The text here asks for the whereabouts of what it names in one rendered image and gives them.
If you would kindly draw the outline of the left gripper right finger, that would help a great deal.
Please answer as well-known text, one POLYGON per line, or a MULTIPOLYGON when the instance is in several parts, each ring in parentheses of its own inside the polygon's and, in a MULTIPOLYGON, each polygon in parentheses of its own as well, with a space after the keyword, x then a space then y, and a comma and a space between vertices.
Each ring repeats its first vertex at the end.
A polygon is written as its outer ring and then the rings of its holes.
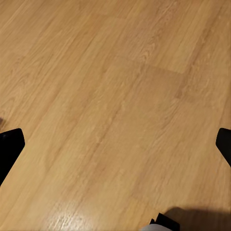
POLYGON ((231 130, 220 128, 218 131, 216 146, 222 153, 226 161, 231 167, 231 130))

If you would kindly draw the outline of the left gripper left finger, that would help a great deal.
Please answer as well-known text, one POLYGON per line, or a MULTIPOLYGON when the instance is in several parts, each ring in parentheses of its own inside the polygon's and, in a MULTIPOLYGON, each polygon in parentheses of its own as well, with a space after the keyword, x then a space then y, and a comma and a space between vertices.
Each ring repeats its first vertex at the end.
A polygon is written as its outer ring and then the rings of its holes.
POLYGON ((24 146, 25 140, 20 128, 0 133, 0 186, 24 146))

